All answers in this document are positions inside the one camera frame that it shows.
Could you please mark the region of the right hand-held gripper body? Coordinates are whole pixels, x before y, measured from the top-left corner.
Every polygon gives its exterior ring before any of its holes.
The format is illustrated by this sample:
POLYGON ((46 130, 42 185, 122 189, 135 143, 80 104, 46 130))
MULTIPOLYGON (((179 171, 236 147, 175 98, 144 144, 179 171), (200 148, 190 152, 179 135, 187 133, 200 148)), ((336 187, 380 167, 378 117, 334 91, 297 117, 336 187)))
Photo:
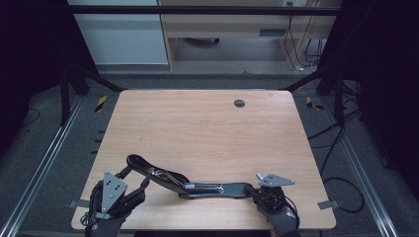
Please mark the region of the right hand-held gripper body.
POLYGON ((260 187, 253 192, 254 202, 267 212, 277 212, 289 205, 282 186, 294 185, 295 181, 275 174, 256 174, 260 187))

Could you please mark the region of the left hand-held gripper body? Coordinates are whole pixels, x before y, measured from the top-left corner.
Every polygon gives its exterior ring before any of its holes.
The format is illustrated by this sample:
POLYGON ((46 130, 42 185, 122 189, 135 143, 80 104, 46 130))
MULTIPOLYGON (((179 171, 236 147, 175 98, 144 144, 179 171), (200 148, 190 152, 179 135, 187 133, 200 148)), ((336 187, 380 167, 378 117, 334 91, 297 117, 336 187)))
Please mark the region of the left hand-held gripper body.
POLYGON ((103 180, 103 195, 96 216, 101 219, 123 216, 145 201, 139 188, 126 195, 127 184, 116 175, 106 172, 103 180))

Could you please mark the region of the person's right hand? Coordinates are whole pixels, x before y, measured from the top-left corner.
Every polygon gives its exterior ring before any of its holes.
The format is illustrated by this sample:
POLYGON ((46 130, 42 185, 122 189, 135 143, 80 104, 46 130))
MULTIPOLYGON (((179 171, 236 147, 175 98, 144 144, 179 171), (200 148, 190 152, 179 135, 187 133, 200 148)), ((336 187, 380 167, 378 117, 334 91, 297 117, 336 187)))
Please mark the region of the person's right hand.
POLYGON ((269 213, 260 206, 257 207, 257 210, 267 218, 278 237, 301 237, 297 227, 296 214, 289 207, 284 206, 274 213, 269 213))

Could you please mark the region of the person's left hand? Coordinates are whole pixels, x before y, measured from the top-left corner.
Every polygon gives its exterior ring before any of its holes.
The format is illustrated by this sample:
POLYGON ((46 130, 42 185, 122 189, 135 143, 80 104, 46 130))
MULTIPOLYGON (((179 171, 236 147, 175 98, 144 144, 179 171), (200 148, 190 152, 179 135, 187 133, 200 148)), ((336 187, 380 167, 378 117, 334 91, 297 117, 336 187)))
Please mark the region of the person's left hand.
POLYGON ((88 224, 85 228, 85 237, 117 237, 126 216, 101 219, 96 217, 97 207, 101 206, 100 201, 103 195, 103 182, 100 181, 92 190, 88 211, 88 224))

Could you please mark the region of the yellow black tape strip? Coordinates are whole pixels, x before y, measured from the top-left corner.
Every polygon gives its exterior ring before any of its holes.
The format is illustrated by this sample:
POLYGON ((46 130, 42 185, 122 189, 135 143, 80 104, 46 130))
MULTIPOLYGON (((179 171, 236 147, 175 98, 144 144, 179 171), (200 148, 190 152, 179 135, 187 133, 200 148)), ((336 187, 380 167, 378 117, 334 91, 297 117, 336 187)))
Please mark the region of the yellow black tape strip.
POLYGON ((102 110, 102 107, 104 106, 107 98, 108 98, 107 95, 103 95, 100 97, 100 99, 98 100, 97 106, 95 108, 95 113, 99 113, 102 110))
POLYGON ((315 110, 318 110, 318 111, 323 111, 324 110, 324 108, 322 106, 318 106, 318 105, 316 106, 316 105, 314 105, 312 103, 312 100, 311 100, 310 97, 306 97, 306 106, 308 108, 312 108, 312 109, 315 109, 315 110))

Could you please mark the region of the white panel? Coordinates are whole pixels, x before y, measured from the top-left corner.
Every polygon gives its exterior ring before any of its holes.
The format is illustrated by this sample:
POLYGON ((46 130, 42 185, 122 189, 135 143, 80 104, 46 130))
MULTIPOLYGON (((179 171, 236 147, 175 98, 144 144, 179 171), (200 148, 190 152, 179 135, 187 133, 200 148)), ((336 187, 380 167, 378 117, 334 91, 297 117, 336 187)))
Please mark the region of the white panel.
POLYGON ((97 65, 168 64, 159 15, 74 17, 97 65))

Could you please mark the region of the black curtain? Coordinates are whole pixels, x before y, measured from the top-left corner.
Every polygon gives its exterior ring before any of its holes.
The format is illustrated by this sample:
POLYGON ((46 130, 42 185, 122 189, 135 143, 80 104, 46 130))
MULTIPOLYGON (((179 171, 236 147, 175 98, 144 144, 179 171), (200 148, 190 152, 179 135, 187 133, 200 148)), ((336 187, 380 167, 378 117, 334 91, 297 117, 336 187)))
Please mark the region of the black curtain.
POLYGON ((75 17, 43 7, 65 7, 68 0, 0 0, 0 156, 11 145, 28 114, 31 97, 59 84, 62 54, 74 64, 97 68, 75 17))
POLYGON ((353 35, 341 57, 380 151, 419 199, 419 0, 342 0, 322 62, 353 35))

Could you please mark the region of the light wooden desk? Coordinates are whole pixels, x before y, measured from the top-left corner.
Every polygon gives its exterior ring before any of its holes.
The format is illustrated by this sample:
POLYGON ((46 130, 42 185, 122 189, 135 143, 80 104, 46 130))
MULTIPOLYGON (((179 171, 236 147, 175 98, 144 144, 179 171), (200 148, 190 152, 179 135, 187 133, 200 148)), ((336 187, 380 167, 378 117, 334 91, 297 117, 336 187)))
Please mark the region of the light wooden desk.
MULTIPOLYGON (((343 0, 157 0, 160 6, 339 7, 343 0)), ((290 69, 302 66, 302 53, 311 39, 326 40, 333 16, 163 15, 169 59, 178 39, 271 38, 278 41, 290 69), (261 29, 286 29, 283 37, 260 37, 261 29)))

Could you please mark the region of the aluminium floor rail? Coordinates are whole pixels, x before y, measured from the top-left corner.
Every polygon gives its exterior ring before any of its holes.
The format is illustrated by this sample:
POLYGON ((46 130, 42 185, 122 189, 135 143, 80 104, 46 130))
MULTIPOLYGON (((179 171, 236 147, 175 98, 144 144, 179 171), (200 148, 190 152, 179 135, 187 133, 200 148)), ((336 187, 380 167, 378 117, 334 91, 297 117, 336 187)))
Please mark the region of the aluminium floor rail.
POLYGON ((351 143, 349 136, 346 134, 346 130, 343 130, 342 132, 340 132, 340 130, 340 126, 334 128, 334 131, 338 134, 337 144, 341 146, 340 150, 343 152, 349 170, 364 197, 365 206, 370 211, 380 236, 400 237, 388 211, 384 207, 373 181, 359 159, 355 146, 351 143))
POLYGON ((35 201, 35 198, 42 187, 42 184, 47 176, 65 138, 71 129, 74 120, 79 114, 80 107, 85 98, 83 96, 76 96, 73 102, 70 115, 67 121, 59 127, 53 140, 48 146, 47 151, 40 160, 37 169, 32 175, 31 180, 27 184, 25 191, 17 202, 13 212, 7 218, 5 224, 0 228, 0 237, 15 237, 21 227, 29 209, 35 201))

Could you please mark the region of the black metal frame strut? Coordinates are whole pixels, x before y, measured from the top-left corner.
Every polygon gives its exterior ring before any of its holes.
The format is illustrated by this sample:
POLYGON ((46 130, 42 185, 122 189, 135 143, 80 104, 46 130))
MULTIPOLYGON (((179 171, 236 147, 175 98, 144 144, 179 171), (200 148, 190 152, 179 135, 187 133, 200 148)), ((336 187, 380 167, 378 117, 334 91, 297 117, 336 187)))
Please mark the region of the black metal frame strut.
POLYGON ((104 87, 112 90, 113 92, 122 92, 125 90, 125 88, 122 88, 118 85, 115 85, 114 83, 106 80, 105 78, 101 77, 99 74, 94 73, 80 65, 72 65, 72 68, 76 71, 78 71, 79 73, 81 73, 83 76, 90 78, 92 80, 94 80, 95 82, 103 85, 104 87))
POLYGON ((326 67, 317 69, 316 71, 303 77, 297 82, 285 87, 284 91, 293 92, 296 89, 302 87, 303 85, 308 84, 311 81, 316 80, 316 79, 319 80, 317 88, 316 88, 317 92, 320 93, 321 95, 325 94, 334 84, 334 80, 332 78, 332 69, 328 69, 326 67))

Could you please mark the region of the black horizontal frame bar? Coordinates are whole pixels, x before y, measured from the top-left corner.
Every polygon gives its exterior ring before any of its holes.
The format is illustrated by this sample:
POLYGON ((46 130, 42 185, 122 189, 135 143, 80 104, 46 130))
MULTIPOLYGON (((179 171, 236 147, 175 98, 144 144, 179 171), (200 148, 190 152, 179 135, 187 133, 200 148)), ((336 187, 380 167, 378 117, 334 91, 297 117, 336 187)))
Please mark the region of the black horizontal frame bar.
POLYGON ((338 16, 340 8, 228 7, 228 6, 85 6, 66 8, 74 14, 162 14, 162 15, 296 15, 338 16))

